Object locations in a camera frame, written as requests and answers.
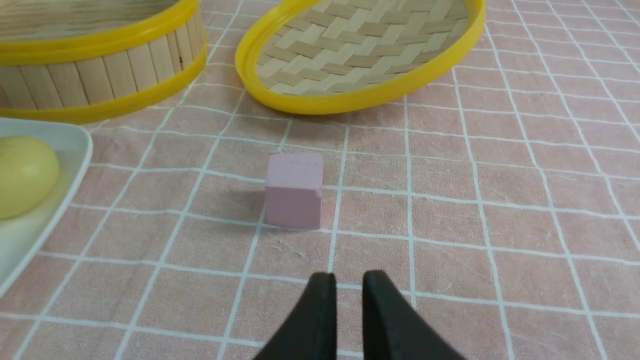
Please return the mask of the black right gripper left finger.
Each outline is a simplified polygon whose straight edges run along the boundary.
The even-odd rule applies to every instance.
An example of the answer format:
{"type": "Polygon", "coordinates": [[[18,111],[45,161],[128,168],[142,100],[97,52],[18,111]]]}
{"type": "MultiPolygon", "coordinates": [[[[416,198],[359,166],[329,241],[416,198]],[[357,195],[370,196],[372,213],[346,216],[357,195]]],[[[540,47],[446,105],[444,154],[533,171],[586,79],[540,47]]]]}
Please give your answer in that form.
{"type": "Polygon", "coordinates": [[[338,355],[338,298],[333,273],[316,272],[256,360],[335,360],[338,355]]]}

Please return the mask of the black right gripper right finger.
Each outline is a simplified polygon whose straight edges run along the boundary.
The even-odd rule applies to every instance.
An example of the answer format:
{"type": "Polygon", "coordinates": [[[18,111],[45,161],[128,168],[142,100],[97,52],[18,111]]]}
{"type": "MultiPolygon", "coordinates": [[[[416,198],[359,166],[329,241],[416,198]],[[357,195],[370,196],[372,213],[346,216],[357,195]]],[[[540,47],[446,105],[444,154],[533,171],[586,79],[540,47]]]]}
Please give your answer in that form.
{"type": "Polygon", "coordinates": [[[362,281],[362,342],[366,360],[462,360],[381,269],[362,281]]]}

